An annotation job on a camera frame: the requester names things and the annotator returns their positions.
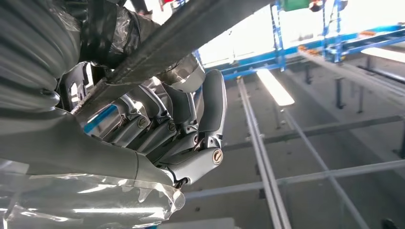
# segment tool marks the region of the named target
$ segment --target plastic wrap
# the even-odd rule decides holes
[[[185,202],[178,189],[155,182],[90,174],[5,175],[2,191],[10,186],[6,181],[19,181],[0,198],[9,200],[0,201],[7,229],[140,228],[167,220]]]

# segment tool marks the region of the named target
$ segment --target pivot bolt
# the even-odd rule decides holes
[[[174,132],[174,131],[176,130],[176,125],[174,124],[174,121],[170,121],[170,122],[169,122],[169,125],[167,126],[167,129],[168,129],[170,132]]]
[[[138,127],[139,128],[143,129],[143,128],[145,128],[147,126],[147,124],[148,124],[148,122],[146,121],[145,117],[139,118],[139,120],[138,120]]]
[[[222,162],[222,159],[224,158],[224,155],[222,153],[222,150],[217,149],[213,153],[213,162],[215,165],[219,165]]]

